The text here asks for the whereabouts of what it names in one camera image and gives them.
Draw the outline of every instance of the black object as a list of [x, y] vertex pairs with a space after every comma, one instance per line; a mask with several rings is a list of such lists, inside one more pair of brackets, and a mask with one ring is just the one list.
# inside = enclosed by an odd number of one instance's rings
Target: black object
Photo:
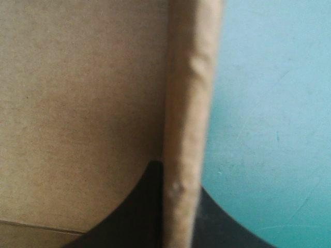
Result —
[[161, 248], [162, 163], [152, 161], [142, 178], [104, 221], [63, 248]]
[[[104, 221], [63, 248], [161, 248], [162, 163], [152, 161]], [[224, 212], [202, 188], [192, 248], [273, 248]]]
[[192, 248], [273, 248], [232, 219], [202, 188]]

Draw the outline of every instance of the cardboard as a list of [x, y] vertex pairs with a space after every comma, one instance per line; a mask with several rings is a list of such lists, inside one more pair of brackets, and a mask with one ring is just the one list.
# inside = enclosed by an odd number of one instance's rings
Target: cardboard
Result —
[[189, 248], [199, 199], [221, 0], [170, 0], [164, 247]]
[[85, 232], [160, 158], [167, 3], [3, 0], [0, 16], [0, 221]]
[[1, 248], [59, 248], [79, 237], [77, 234], [22, 225], [0, 223]]

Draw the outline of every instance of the blue wall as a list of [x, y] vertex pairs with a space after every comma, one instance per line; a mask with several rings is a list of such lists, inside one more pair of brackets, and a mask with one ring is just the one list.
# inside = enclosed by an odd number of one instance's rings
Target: blue wall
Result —
[[331, 1], [227, 0], [203, 185], [277, 247], [331, 247]]

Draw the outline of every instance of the black curved shape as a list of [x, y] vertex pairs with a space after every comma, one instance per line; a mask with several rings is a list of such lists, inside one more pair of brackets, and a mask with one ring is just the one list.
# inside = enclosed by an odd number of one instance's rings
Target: black curved shape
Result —
[[192, 248], [273, 248], [222, 210], [202, 188]]
[[63, 248], [161, 248], [162, 163], [152, 161], [142, 178], [104, 221]]
[[[162, 163], [152, 161], [105, 220], [63, 248], [161, 248]], [[223, 211], [202, 188], [192, 248], [273, 248]]]

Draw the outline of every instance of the tan paper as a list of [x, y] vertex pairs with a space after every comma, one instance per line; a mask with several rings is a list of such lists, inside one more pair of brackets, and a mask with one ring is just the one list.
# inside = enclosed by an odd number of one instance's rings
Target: tan paper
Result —
[[0, 221], [85, 232], [160, 157], [167, 2], [2, 0], [0, 16]]
[[189, 248], [217, 53], [221, 0], [170, 0], [164, 247]]
[[59, 248], [79, 237], [77, 234], [0, 223], [1, 248]]

